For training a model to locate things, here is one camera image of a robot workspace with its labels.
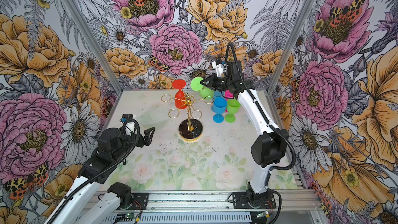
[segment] wire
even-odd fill
[[[101,200],[101,198],[100,198],[101,195],[105,195],[105,194],[99,194],[98,195],[98,200]]]
[[[276,222],[276,219],[279,217],[279,214],[281,213],[281,208],[282,208],[282,197],[281,197],[281,194],[279,194],[278,191],[275,191],[275,190],[273,190],[273,189],[268,189],[268,190],[271,191],[271,192],[274,193],[274,194],[277,194],[277,195],[278,195],[278,198],[279,198],[278,210],[276,211],[276,215],[275,215],[274,219],[273,219],[270,223],[268,223],[268,224],[274,224],[274,223]]]
[[[94,182],[95,179],[97,179],[98,177],[101,177],[102,175],[106,174],[107,172],[113,170],[116,166],[118,166],[118,164],[123,162],[132,153],[132,150],[134,150],[135,146],[137,145],[137,143],[138,143],[138,141],[140,139],[140,135],[139,135],[140,134],[140,125],[135,119],[131,118],[131,119],[126,120],[123,123],[123,127],[126,127],[127,122],[134,122],[135,126],[137,128],[137,135],[135,136],[135,142],[134,142],[133,146],[131,147],[131,149],[125,155],[123,155],[121,158],[119,158],[119,160],[111,163],[111,165],[109,167],[107,167],[103,171],[99,172],[97,175],[94,175],[93,177],[91,177],[90,179],[85,181],[84,183],[79,185],[74,191],[72,191],[68,196],[64,197],[65,200],[61,202],[61,204],[59,205],[59,208],[54,212],[52,217],[48,220],[47,224],[53,223],[53,221],[57,218],[57,216],[60,214],[62,209],[65,207],[65,205],[69,202],[69,200],[71,200],[73,198],[73,196],[77,192],[79,192],[87,184]]]
[[[232,196],[232,193],[228,196],[228,198],[226,199],[228,202],[230,202],[230,203],[234,203],[234,202],[232,202],[232,201],[229,201],[229,198]]]
[[[119,219],[115,220],[115,222],[113,224],[116,224],[117,222],[121,222],[121,221],[130,221],[130,220],[132,220],[132,219],[131,218],[122,217],[122,218],[119,218]]]
[[[271,213],[270,214],[272,214],[273,213],[273,207],[272,207],[272,204],[269,202],[269,201],[267,201],[267,203],[269,204],[269,206],[271,207]]]

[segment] table surface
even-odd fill
[[[117,181],[134,191],[246,189],[253,177],[253,168],[258,165],[250,152],[257,133],[244,109],[241,107],[235,114],[234,123],[218,124],[212,120],[212,105],[198,101],[201,97],[196,93],[193,106],[203,113],[199,119],[203,134],[197,142],[187,143],[178,134],[179,124],[187,119],[186,109],[180,111],[179,117],[169,118],[168,111],[175,108],[174,100],[162,102],[160,99],[167,93],[174,96],[176,91],[123,92],[108,128],[119,128],[122,114],[129,113],[138,116],[141,133],[153,126],[156,131],[152,144],[135,148],[127,158],[127,165],[120,164],[101,190],[107,190]],[[263,92],[259,91],[258,95],[267,109]],[[283,158],[280,165],[287,164]],[[272,173],[269,187],[297,189],[291,171]]]

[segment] orange peony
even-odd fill
[[[366,151],[375,163],[394,169],[398,162],[398,47],[371,59],[367,66],[367,84],[358,81],[370,95],[368,106],[353,115],[358,134],[366,139]]]
[[[281,59],[281,54],[282,49],[275,52],[271,51],[260,56],[260,62],[255,63],[252,67],[253,76],[266,77],[272,75],[273,72],[275,72],[279,59]],[[290,54],[286,65],[283,67],[281,77],[279,78],[279,81],[284,87],[287,87],[290,79],[293,77],[293,61],[293,54]]]
[[[231,0],[188,0],[187,11],[196,19],[194,23],[201,23],[207,27],[208,41],[224,42],[235,41],[237,36],[244,33],[247,8],[234,7],[228,13],[221,13],[221,10]]]
[[[379,174],[374,165],[365,162],[369,152],[365,149],[365,143],[350,128],[335,126],[331,132],[335,140],[329,149],[334,150],[326,154],[332,167],[328,172],[321,167],[321,172],[312,174],[314,179],[327,196],[335,198],[342,205],[349,198],[350,211],[357,212],[368,201],[374,201],[376,208],[371,217],[378,216],[383,211],[382,204],[394,201],[394,194],[389,193],[390,189],[376,178]]]
[[[42,79],[45,87],[51,87],[70,72],[69,50],[50,26],[40,22],[38,43],[29,54],[30,24],[22,16],[11,20],[0,14],[0,74],[13,75],[8,83],[19,81],[24,73],[32,74]]]
[[[99,83],[91,76],[84,63],[79,63],[79,68],[73,66],[73,76],[63,76],[57,87],[58,103],[61,105],[74,105],[80,111],[83,103],[91,103],[91,109],[99,116],[101,114],[102,99]]]
[[[137,75],[144,75],[148,72],[145,60],[128,49],[119,47],[108,49],[105,51],[105,56],[117,78],[120,75],[125,75],[133,79]],[[100,73],[107,78],[102,68]]]
[[[290,98],[286,96],[283,98],[281,96],[276,99],[276,108],[278,109],[279,116],[286,130],[289,130],[292,124],[292,107],[290,106],[290,102]]]

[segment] plastic wine glass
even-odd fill
[[[236,120],[235,113],[239,110],[240,103],[236,99],[229,99],[227,101],[226,109],[228,114],[225,116],[225,121],[228,123],[233,123]]]
[[[214,104],[211,107],[211,110],[216,113],[213,116],[214,122],[221,123],[224,121],[224,116],[222,116],[222,113],[225,111],[226,106],[227,106],[227,102],[224,98],[215,98],[214,99]]]

